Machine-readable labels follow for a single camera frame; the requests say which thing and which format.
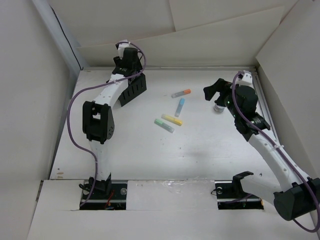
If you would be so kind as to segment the green capped highlighter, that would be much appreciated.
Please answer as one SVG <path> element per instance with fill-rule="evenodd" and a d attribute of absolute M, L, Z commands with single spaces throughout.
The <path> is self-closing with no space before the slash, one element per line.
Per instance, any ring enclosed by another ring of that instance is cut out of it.
<path fill-rule="evenodd" d="M 170 133 L 173 133 L 174 131 L 175 131 L 175 129 L 173 128 L 173 127 L 171 127 L 171 126 L 169 126 L 168 124 L 166 124 L 166 123 L 164 123 L 162 120 L 160 120 L 160 119 L 155 119 L 154 120 L 154 123 L 157 125 L 157 126 L 159 126 L 159 127 L 161 127 L 162 129 L 164 129 L 164 130 L 166 130 L 166 131 L 168 131 L 168 132 L 170 132 Z"/>

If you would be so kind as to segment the blue capped highlighter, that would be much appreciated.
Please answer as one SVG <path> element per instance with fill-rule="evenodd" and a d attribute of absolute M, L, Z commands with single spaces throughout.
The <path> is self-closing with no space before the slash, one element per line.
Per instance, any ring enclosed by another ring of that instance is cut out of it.
<path fill-rule="evenodd" d="M 180 116 L 181 111 L 182 111 L 182 108 L 183 108 L 183 106 L 184 106 L 184 103 L 185 103 L 185 99 L 184 99 L 184 98 L 181 98 L 181 99 L 179 100 L 179 103 L 178 103 L 178 105 L 177 105 L 177 109 L 176 109 L 175 114 L 174 114 L 175 117 L 178 118 L 178 117 Z"/>

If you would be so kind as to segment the yellow highlighter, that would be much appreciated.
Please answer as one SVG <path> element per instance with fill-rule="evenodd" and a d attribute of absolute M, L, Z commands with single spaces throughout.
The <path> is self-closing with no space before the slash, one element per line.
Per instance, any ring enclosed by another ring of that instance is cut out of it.
<path fill-rule="evenodd" d="M 161 118 L 166 120 L 166 121 L 168 121 L 168 122 L 170 122 L 170 123 L 173 123 L 173 124 L 175 124 L 177 126 L 181 126 L 183 124 L 182 120 L 180 120 L 178 118 L 175 118 L 175 117 L 172 117 L 172 116 L 167 115 L 167 114 L 162 114 Z"/>

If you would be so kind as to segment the black slotted organizer box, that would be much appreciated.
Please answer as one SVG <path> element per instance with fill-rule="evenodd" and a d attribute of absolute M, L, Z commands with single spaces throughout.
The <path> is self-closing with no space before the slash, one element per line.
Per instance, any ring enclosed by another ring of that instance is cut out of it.
<path fill-rule="evenodd" d="M 142 73 L 140 76 L 137 76 L 134 80 L 132 80 L 128 84 L 128 87 L 119 96 L 118 100 L 121 107 L 125 106 L 127 103 L 141 95 L 146 90 L 146 76 Z"/>

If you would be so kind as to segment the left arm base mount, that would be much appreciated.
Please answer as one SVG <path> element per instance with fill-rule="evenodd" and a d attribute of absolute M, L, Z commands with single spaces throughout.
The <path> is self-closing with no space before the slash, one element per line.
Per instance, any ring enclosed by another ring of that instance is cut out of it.
<path fill-rule="evenodd" d="M 79 204 L 80 210 L 104 210 L 122 211 L 126 210 L 128 182 L 112 180 L 111 175 L 106 180 L 97 180 L 92 194 L 89 197 L 94 178 L 79 184 L 82 196 Z"/>

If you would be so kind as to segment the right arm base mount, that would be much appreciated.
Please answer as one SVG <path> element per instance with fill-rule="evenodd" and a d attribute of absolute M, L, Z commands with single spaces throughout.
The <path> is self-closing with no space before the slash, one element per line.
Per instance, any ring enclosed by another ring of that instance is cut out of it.
<path fill-rule="evenodd" d="M 262 200 L 243 191 L 241 180 L 252 176 L 250 171 L 238 173 L 231 180 L 215 180 L 211 195 L 216 196 L 218 210 L 264 210 Z"/>

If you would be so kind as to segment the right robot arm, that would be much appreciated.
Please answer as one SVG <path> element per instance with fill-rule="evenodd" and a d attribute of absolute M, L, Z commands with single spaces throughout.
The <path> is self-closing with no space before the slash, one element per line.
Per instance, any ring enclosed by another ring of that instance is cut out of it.
<path fill-rule="evenodd" d="M 311 178 L 299 168 L 284 148 L 273 138 L 268 122 L 256 112 L 258 96 L 247 85 L 218 79 L 203 89 L 204 97 L 218 107 L 229 110 L 236 130 L 260 154 L 277 179 L 270 183 L 250 171 L 233 176 L 231 191 L 235 198 L 252 194 L 271 203 L 286 221 L 320 210 L 320 180 Z"/>

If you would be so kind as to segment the orange capped highlighter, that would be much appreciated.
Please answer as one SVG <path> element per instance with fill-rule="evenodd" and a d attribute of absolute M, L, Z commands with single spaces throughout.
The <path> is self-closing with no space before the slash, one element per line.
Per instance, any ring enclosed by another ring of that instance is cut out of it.
<path fill-rule="evenodd" d="M 181 96 L 184 96 L 184 95 L 188 95 L 190 93 L 191 93 L 191 90 L 190 89 L 186 89 L 186 90 L 183 90 L 183 91 L 179 91 L 179 92 L 173 93 L 171 95 L 171 97 L 174 99 L 174 98 L 178 98 L 178 97 L 181 97 Z"/>

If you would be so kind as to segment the round tape roll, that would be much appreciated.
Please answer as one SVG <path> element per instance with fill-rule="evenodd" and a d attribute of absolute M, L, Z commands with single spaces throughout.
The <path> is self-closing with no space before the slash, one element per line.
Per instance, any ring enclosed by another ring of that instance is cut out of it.
<path fill-rule="evenodd" d="M 216 113 L 222 113 L 224 110 L 225 110 L 225 107 L 224 106 L 219 106 L 217 104 L 214 105 L 213 107 L 213 110 L 216 112 Z"/>

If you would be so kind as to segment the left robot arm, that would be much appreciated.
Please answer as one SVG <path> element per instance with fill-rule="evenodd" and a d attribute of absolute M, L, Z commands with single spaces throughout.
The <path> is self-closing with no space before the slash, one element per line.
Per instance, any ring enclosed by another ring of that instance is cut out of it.
<path fill-rule="evenodd" d="M 120 56 L 113 58 L 115 69 L 108 85 L 94 100 L 85 101 L 82 106 L 82 131 L 89 141 L 95 163 L 102 163 L 103 167 L 107 166 L 103 148 L 115 132 L 113 106 L 119 101 L 123 107 L 147 90 L 146 76 L 141 73 L 140 53 L 130 46 L 120 50 Z"/>

